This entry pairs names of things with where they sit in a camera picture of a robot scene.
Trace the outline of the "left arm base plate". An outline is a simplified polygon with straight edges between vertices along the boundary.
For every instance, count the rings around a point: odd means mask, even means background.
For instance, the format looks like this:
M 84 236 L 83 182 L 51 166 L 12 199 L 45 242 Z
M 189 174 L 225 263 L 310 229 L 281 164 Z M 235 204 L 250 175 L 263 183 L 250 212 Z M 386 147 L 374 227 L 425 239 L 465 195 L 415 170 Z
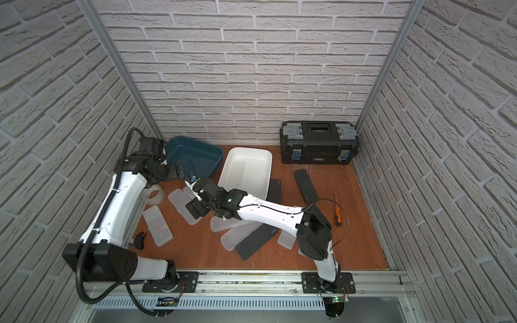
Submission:
M 195 293 L 200 272 L 179 271 L 173 278 L 146 281 L 142 287 L 144 293 Z

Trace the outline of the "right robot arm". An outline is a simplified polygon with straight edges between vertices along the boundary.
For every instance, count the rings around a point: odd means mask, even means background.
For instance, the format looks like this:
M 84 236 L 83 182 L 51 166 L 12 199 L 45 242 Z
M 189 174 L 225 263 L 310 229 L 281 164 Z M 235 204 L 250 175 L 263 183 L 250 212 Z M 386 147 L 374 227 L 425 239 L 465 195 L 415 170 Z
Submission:
M 259 199 L 246 191 L 226 191 L 210 178 L 186 181 L 195 194 L 187 207 L 193 217 L 210 208 L 223 220 L 236 219 L 264 223 L 296 237 L 300 252 L 316 265 L 320 293 L 339 291 L 340 266 L 333 253 L 332 225 L 315 205 L 288 207 Z

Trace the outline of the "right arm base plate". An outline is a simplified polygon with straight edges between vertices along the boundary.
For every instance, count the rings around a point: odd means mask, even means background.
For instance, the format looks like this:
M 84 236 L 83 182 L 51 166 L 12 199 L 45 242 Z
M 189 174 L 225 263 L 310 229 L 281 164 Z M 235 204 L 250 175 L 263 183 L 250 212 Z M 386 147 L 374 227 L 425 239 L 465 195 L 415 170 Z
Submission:
M 302 289 L 305 294 L 354 294 L 354 278 L 351 273 L 340 272 L 334 282 L 325 281 L 316 272 L 302 272 Z

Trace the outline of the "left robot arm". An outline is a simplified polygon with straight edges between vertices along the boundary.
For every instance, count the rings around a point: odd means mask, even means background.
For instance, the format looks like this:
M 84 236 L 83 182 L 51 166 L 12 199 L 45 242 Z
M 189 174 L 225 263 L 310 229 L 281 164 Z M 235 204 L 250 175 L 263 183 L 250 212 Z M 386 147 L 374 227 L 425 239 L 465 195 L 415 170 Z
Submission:
M 63 249 L 78 296 L 86 304 L 131 282 L 153 282 L 167 291 L 179 284 L 173 261 L 140 257 L 128 249 L 145 207 L 145 189 L 184 176 L 180 166 L 166 161 L 164 146 L 163 140 L 146 137 L 137 127 L 128 130 L 99 211 L 79 241 Z

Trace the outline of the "smooth translucent pencil case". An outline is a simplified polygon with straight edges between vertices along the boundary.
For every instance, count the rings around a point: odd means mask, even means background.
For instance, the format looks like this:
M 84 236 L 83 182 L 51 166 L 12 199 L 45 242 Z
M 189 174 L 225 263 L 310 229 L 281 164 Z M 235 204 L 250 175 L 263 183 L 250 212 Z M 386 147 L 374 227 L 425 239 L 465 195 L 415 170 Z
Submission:
M 210 229 L 212 232 L 220 232 L 230 230 L 234 226 L 239 226 L 242 223 L 239 219 L 223 219 L 220 217 L 212 217 L 210 221 Z

